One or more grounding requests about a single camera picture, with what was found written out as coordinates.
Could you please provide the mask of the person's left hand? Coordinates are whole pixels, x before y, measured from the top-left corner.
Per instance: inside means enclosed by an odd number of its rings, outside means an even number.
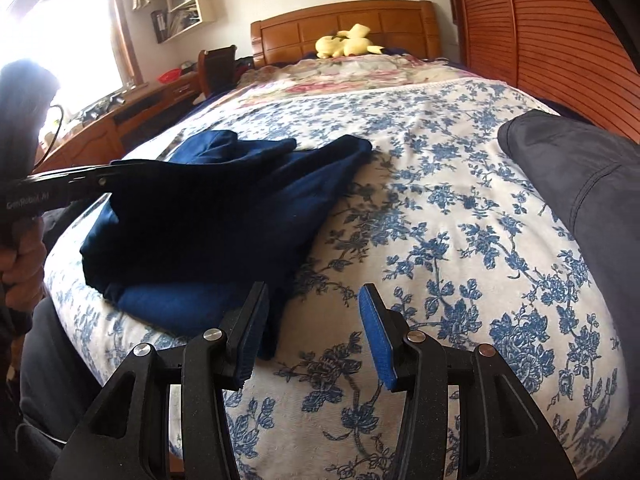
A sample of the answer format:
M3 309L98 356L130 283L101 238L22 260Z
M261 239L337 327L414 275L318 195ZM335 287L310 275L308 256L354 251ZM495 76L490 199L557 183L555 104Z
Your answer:
M43 265L47 248L43 243L40 217L17 222L12 242L1 246L1 285L6 306L17 312L32 312L43 297Z

